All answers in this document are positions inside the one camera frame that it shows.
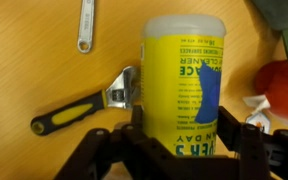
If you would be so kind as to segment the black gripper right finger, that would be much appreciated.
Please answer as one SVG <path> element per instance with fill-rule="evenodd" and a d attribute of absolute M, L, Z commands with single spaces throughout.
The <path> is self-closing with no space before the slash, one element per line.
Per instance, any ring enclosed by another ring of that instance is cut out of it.
<path fill-rule="evenodd" d="M 265 134 L 220 106 L 217 135 L 229 151 L 239 155 L 239 180 L 273 180 L 271 172 L 288 180 L 288 129 Z"/>

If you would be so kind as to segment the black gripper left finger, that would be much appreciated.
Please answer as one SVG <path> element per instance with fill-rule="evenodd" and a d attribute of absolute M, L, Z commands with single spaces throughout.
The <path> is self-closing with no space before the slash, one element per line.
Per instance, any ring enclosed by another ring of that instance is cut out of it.
<path fill-rule="evenodd" d="M 141 107 L 135 106 L 131 122 L 121 129 L 88 131 L 54 180 L 102 180 L 118 162 L 133 180 L 171 180 L 166 162 L 170 154 L 143 133 L 142 114 Z"/>

